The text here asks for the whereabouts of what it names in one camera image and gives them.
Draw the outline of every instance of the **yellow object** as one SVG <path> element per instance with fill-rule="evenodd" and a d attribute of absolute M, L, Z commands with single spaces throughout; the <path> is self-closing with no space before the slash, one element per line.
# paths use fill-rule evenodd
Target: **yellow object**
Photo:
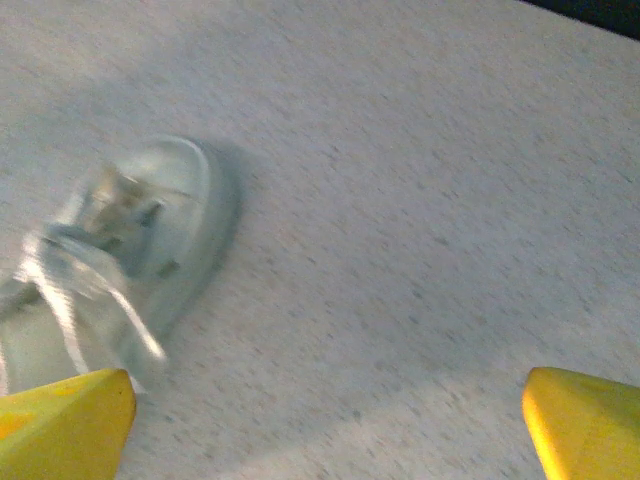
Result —
<path fill-rule="evenodd" d="M 534 368 L 522 410 L 549 480 L 640 479 L 640 388 Z"/>
<path fill-rule="evenodd" d="M 0 398 L 0 479 L 112 480 L 135 409 L 115 369 Z"/>

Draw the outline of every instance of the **yellow plastic piece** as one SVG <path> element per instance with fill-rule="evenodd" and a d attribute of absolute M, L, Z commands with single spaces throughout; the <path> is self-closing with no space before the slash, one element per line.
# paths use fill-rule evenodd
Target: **yellow plastic piece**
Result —
<path fill-rule="evenodd" d="M 112 480 L 135 410 L 115 369 L 0 398 L 0 478 Z"/>
<path fill-rule="evenodd" d="M 522 410 L 549 480 L 640 479 L 640 388 L 534 368 Z"/>

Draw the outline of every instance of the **shoe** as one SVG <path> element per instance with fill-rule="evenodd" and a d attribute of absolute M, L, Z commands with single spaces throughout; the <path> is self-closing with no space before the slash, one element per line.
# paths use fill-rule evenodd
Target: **shoe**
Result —
<path fill-rule="evenodd" d="M 154 137 L 105 165 L 26 235 L 0 285 L 0 396 L 102 368 L 136 392 L 163 371 L 160 337 L 229 239 L 237 189 L 208 146 Z"/>

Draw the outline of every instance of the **shoelace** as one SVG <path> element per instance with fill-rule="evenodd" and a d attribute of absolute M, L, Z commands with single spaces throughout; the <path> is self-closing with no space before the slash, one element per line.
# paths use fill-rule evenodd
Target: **shoelace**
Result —
<path fill-rule="evenodd" d="M 94 236 L 78 225 L 48 224 L 41 233 L 26 235 L 23 257 L 14 279 L 25 288 L 35 286 L 47 302 L 62 331 L 65 348 L 79 374 L 88 373 L 90 369 L 77 335 L 75 295 L 87 291 L 110 294 L 125 312 L 144 348 L 154 359 L 164 361 L 164 350 L 127 298 L 127 280 L 118 260 L 98 248 L 96 243 Z M 0 299 L 5 304 L 0 304 L 0 310 L 4 310 L 14 300 L 11 297 Z M 139 382 L 131 378 L 136 391 L 144 391 Z M 0 396 L 8 392 L 6 359 L 0 349 Z"/>

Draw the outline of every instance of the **floor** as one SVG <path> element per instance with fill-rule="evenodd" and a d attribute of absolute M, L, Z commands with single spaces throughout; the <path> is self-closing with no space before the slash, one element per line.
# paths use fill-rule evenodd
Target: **floor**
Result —
<path fill-rule="evenodd" d="M 5 0 L 0 267 L 157 131 L 235 242 L 119 479 L 542 479 L 534 366 L 640 384 L 640 43 L 512 0 Z"/>

